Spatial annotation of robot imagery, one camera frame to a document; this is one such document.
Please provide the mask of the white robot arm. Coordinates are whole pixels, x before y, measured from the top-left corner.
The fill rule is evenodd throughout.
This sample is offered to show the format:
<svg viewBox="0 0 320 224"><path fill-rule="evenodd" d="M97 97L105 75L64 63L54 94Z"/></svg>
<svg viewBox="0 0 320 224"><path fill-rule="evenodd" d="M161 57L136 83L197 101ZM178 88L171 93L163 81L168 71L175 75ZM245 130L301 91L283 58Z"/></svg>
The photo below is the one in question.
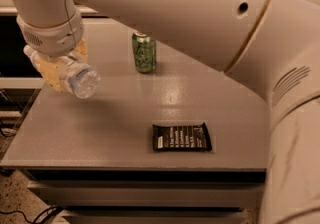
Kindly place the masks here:
<svg viewBox="0 0 320 224"><path fill-rule="evenodd" d="M271 113L260 221L320 224L318 6L304 0L75 1L259 95ZM22 0L14 3L22 20L35 15Z"/></svg>

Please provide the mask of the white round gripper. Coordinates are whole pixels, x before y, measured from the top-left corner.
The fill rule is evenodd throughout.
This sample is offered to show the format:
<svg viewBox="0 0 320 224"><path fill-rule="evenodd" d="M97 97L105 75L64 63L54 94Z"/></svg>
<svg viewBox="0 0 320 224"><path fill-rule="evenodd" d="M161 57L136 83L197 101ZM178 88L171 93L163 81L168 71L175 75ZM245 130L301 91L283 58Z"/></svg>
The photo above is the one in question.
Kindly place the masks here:
<svg viewBox="0 0 320 224"><path fill-rule="evenodd" d="M88 61L87 44L82 39L83 22L80 11L75 8L66 22L53 27L37 28L26 23L21 16L17 17L17 23L26 43L40 52L35 53L33 64L45 82L58 92L71 93L68 76L71 59L84 63Z"/></svg>

